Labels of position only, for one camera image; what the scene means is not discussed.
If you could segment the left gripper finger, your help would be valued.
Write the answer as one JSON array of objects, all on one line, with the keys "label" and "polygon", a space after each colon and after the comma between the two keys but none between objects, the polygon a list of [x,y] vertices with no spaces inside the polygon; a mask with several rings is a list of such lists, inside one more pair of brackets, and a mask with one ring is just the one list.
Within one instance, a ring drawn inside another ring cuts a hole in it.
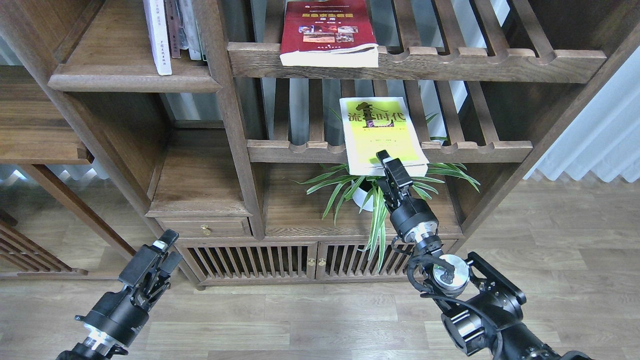
[{"label": "left gripper finger", "polygon": [[171,276],[174,269],[182,262],[183,256],[178,251],[171,251],[161,263],[161,275]]},{"label": "left gripper finger", "polygon": [[153,248],[158,249],[161,252],[167,252],[169,248],[173,246],[173,244],[178,240],[179,233],[168,228],[163,232],[163,234],[156,239],[152,246]]}]

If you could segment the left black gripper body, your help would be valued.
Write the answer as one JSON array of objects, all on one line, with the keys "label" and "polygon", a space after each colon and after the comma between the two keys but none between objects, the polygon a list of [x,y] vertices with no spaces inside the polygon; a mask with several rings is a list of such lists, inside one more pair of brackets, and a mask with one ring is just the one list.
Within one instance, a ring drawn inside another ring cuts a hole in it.
[{"label": "left black gripper body", "polygon": [[119,274],[119,292],[105,292],[86,316],[76,316],[90,333],[84,342],[92,348],[128,347],[149,319],[149,312],[170,286],[162,275],[169,251],[144,244]]}]

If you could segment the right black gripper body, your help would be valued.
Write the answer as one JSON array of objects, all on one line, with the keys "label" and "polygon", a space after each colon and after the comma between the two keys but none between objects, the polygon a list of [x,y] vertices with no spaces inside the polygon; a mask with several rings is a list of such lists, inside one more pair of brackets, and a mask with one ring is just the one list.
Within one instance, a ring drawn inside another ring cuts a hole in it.
[{"label": "right black gripper body", "polygon": [[404,243],[439,243],[439,221],[425,200],[411,196],[413,180],[400,159],[379,158],[379,161],[384,178],[377,180],[377,184],[398,239]]}]

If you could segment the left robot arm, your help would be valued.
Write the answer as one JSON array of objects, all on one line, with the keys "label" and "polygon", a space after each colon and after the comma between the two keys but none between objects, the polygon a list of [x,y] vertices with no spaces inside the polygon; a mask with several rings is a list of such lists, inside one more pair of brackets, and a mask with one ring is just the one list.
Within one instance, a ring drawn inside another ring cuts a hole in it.
[{"label": "left robot arm", "polygon": [[105,292],[86,316],[89,335],[73,349],[62,351],[58,360],[110,360],[113,355],[128,355],[127,347],[149,319],[149,312],[165,290],[169,278],[183,256],[169,252],[179,233],[165,230],[151,246],[144,244],[119,274],[124,284],[119,292]]}]

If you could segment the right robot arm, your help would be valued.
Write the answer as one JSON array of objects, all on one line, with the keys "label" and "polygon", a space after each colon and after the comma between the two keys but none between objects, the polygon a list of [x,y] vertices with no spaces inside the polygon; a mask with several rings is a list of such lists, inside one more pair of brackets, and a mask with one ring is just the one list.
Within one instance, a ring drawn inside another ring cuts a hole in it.
[{"label": "right robot arm", "polygon": [[522,321],[525,294],[480,255],[466,259],[443,253],[438,219],[427,203],[410,195],[412,180],[398,158],[377,153],[384,169],[378,180],[397,239],[413,244],[407,278],[421,297],[441,310],[455,346],[471,356],[488,349],[494,360],[586,360],[577,350],[558,354]]}]

